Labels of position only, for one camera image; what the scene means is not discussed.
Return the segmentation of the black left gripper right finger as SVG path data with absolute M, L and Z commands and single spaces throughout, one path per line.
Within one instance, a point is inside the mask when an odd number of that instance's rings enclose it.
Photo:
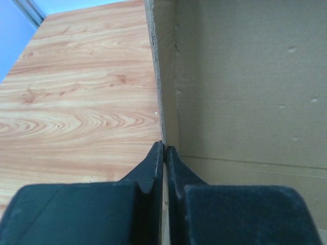
M 167 149 L 171 244 L 321 244 L 297 191 L 276 185 L 209 185 Z

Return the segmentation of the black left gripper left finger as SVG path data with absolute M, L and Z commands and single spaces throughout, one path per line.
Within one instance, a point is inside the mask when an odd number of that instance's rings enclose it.
M 22 187 L 1 219 L 1 244 L 160 244 L 164 146 L 117 182 Z

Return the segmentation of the brown cardboard box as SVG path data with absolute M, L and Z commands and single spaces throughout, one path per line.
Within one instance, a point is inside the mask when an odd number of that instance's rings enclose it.
M 162 138 L 203 180 L 286 185 L 326 241 L 326 1 L 146 1 Z

